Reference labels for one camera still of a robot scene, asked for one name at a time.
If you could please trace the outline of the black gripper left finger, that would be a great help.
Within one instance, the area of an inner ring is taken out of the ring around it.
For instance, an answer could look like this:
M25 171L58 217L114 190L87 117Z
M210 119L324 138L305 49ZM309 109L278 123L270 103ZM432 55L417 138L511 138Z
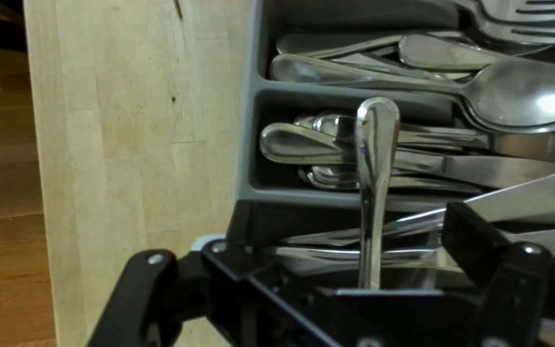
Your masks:
M133 254L89 347L174 347L207 317L233 347L330 347L330 298L276 259L226 240L178 257Z

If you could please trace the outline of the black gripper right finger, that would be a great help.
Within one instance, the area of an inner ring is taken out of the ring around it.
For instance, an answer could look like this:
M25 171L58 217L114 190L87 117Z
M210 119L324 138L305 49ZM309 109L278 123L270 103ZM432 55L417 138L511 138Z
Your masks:
M471 340L540 347L542 319L555 319L555 254L534 240L509 240L463 202L447 205L442 244L482 290Z

